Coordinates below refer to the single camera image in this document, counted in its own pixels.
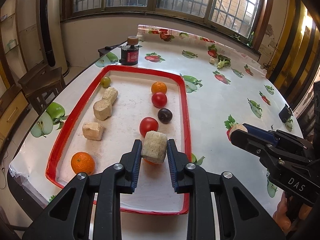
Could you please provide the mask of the person's right hand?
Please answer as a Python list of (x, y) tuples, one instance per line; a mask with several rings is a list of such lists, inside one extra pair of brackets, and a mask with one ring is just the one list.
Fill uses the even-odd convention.
[[(281, 230), (283, 230), (284, 232), (289, 232), (293, 230), (292, 222), (286, 214), (287, 210), (288, 210), (288, 200), (285, 196), (285, 192), (283, 191), (281, 200), (277, 205), (277, 210), (275, 211), (272, 217), (274, 221), (279, 225)], [(306, 220), (311, 210), (312, 210), (312, 207), (309, 207), (306, 204), (303, 204), (298, 214), (298, 221)]]

